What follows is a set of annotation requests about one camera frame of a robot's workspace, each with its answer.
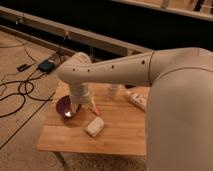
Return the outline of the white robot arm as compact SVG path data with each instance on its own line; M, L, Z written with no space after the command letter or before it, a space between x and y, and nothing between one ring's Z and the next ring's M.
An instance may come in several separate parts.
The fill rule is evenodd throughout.
M77 104L90 99L92 82L148 86L147 171L213 171L213 52L177 48L97 63L78 52L58 77Z

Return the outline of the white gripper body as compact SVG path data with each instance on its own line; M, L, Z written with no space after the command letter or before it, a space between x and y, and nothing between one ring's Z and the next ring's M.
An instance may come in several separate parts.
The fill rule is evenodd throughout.
M92 91L87 83L72 84L69 86L71 109L73 112L77 112L80 105L86 105L93 112L97 111L94 103Z

